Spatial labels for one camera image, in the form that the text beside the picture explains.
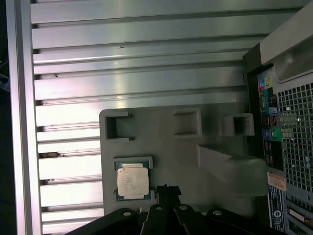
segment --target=metal mesh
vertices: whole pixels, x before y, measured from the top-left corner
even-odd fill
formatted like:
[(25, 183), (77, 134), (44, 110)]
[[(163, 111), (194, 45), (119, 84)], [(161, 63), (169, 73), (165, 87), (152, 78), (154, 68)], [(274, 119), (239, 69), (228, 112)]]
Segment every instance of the metal mesh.
[(313, 192), (313, 83), (278, 93), (287, 183)]
[(295, 203), (296, 205), (298, 205), (299, 207), (303, 208), (303, 209), (306, 209), (307, 211), (309, 212), (313, 212), (313, 206), (310, 205), (309, 203), (306, 203), (304, 201), (301, 201), (300, 199), (296, 198), (296, 197), (293, 197), (291, 196), (291, 201), (293, 203)]

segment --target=barcode label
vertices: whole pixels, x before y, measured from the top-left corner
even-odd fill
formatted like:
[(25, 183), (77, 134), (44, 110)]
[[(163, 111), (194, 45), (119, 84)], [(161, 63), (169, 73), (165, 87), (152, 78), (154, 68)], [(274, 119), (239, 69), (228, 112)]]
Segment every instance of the barcode label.
[(287, 190), (286, 178), (280, 175), (268, 172), (268, 184), (282, 191)]

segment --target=usb port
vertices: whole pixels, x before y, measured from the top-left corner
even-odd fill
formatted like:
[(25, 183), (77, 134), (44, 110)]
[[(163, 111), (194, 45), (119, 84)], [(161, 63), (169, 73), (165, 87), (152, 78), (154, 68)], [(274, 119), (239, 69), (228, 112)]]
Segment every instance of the usb port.
[(277, 126), (277, 119), (276, 119), (276, 116), (271, 116), (271, 125), (272, 125), (272, 126)]
[(265, 142), (265, 150), (266, 150), (267, 152), (269, 152), (269, 145), (268, 145), (268, 142)]
[(272, 144), (271, 144), (271, 142), (265, 141), (265, 151), (266, 152), (271, 152), (272, 151)]

